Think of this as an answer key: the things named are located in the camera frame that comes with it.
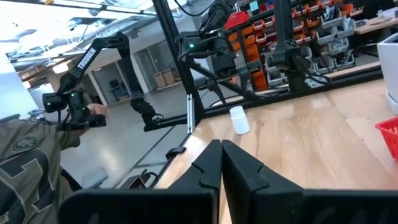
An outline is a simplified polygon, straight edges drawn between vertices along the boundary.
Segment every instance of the person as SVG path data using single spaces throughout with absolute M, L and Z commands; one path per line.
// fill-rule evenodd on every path
M 106 114 L 103 105 L 87 107 Z M 61 151 L 79 146 L 85 131 L 21 119 L 0 123 L 0 224 L 58 223 L 59 206 L 72 193 L 60 174 Z

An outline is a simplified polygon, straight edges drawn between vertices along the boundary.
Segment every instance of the wooden table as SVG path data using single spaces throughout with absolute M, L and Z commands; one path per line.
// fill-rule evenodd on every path
M 370 19 L 365 26 L 355 28 L 355 34 L 366 34 L 375 30 L 398 25 L 398 18 L 396 17 L 392 18 L 390 21 L 379 23 L 381 21 L 383 21 L 383 19 L 379 19 L 378 17 Z
M 305 188 L 398 189 L 395 162 L 378 122 L 394 117 L 384 80 L 247 110 L 251 131 L 234 133 L 228 114 L 204 119 L 159 180 L 167 188 L 212 139 L 230 139 L 285 178 Z M 220 223 L 229 224 L 222 188 Z

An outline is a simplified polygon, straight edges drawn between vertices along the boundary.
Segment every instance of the door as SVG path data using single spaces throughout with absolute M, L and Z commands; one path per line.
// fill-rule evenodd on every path
M 155 65 L 149 55 L 148 49 L 141 50 L 135 53 L 138 66 L 145 78 L 149 91 L 153 91 L 157 88 L 157 84 L 154 78 L 154 74 L 157 73 Z

